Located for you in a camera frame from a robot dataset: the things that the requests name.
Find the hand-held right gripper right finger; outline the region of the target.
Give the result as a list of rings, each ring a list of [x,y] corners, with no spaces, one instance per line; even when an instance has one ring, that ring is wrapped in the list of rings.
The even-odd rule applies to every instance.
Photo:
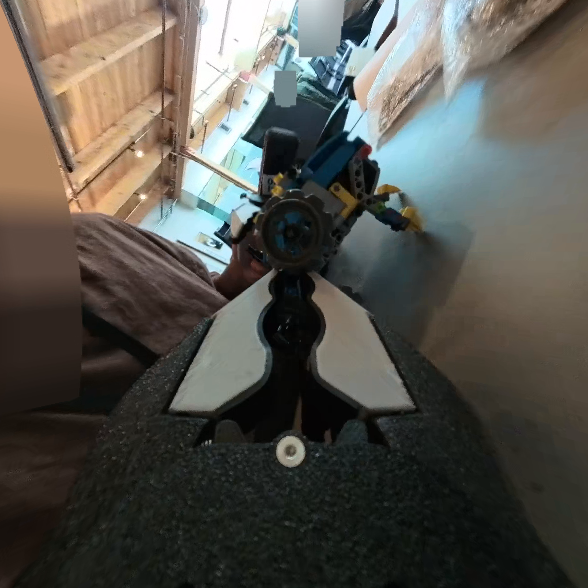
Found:
[[[310,355],[315,379],[359,414],[413,413],[415,403],[370,313],[318,273],[310,278],[321,319]]]

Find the person's left hand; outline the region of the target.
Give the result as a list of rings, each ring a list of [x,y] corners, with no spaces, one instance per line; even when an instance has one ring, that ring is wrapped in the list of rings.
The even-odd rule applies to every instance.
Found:
[[[233,300],[269,273],[270,269],[255,259],[243,242],[232,245],[232,257],[224,271],[213,278],[215,289]]]

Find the grey toy wheel assembly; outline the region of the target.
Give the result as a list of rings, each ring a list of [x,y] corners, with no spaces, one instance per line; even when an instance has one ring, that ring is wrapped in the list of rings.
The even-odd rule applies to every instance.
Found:
[[[323,270],[332,255],[334,218],[316,195],[294,189],[272,197],[258,225],[264,259],[276,271],[263,334],[273,349],[307,355],[319,334],[310,274]]]

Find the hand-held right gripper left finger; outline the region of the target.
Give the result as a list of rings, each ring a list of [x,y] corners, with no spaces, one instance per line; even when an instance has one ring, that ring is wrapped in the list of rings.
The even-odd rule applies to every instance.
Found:
[[[258,280],[213,317],[169,413],[219,417],[246,401],[267,381],[272,351],[262,333],[275,270]]]

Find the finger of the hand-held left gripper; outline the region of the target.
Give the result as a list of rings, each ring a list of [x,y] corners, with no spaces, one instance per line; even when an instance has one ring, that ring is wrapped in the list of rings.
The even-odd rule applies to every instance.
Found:
[[[231,213],[231,240],[239,244],[254,230],[256,217],[259,215],[257,206],[239,206]]]

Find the blue toy brick vehicle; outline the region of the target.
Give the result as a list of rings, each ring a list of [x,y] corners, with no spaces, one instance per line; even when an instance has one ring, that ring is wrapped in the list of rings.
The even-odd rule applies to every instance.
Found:
[[[370,155],[369,144],[360,138],[351,140],[343,132],[319,147],[301,168],[293,166],[285,175],[274,177],[268,201],[298,189],[320,198],[333,216],[335,245],[328,264],[364,213],[393,232],[424,231],[421,215],[407,204],[405,193],[378,184],[380,168]]]

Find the clear plastic bag of parts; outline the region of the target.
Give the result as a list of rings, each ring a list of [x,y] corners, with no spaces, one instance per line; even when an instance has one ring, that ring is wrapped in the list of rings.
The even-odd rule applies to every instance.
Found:
[[[452,98],[469,72],[500,61],[565,1],[446,1],[443,85]]]
[[[367,98],[367,127],[377,147],[395,121],[442,68],[442,14],[412,19],[379,70]]]

